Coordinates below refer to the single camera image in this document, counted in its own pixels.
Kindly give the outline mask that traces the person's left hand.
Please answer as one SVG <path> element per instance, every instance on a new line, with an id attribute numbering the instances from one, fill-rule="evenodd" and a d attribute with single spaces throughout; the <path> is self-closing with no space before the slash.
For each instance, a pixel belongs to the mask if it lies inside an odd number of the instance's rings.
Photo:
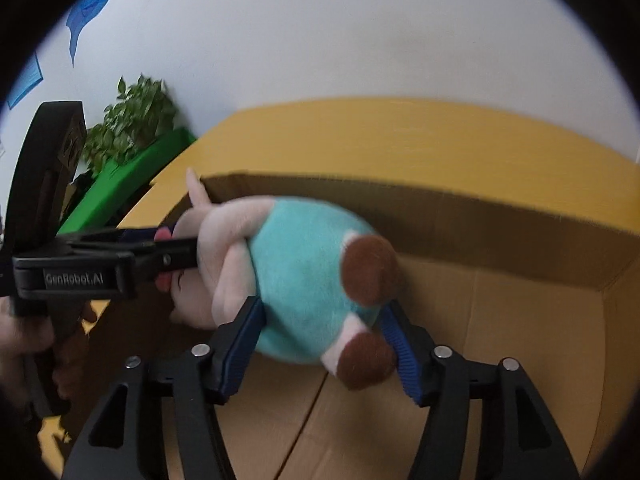
<path id="1" fill-rule="evenodd" d="M 17 318 L 12 314 L 11 299 L 1 298 L 1 393 L 14 408 L 21 410 L 29 402 L 23 356 L 47 350 L 53 341 L 53 327 L 48 318 Z"/>

